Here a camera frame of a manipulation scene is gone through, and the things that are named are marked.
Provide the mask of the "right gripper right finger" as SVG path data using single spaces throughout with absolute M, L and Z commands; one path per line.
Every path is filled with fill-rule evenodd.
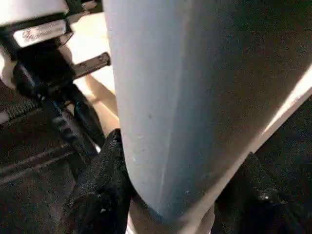
M 250 153 L 215 202 L 224 234 L 310 234 L 312 213 Z

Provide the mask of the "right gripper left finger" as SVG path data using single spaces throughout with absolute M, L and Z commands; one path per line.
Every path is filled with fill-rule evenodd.
M 64 203 L 63 233 L 124 234 L 132 195 L 121 131 L 114 129 Z

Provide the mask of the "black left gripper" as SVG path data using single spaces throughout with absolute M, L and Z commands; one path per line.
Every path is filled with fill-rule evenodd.
M 15 83 L 21 94 L 37 100 L 55 99 L 75 79 L 111 65 L 108 52 L 73 64 L 71 57 L 60 50 L 72 35 L 70 32 L 46 39 L 35 31 L 22 32 L 18 39 L 25 43 L 25 47 L 18 51 L 18 63 L 14 68 Z M 75 118 L 88 137 L 101 148 L 105 135 L 100 120 L 92 104 L 77 87 L 73 87 L 73 102 Z

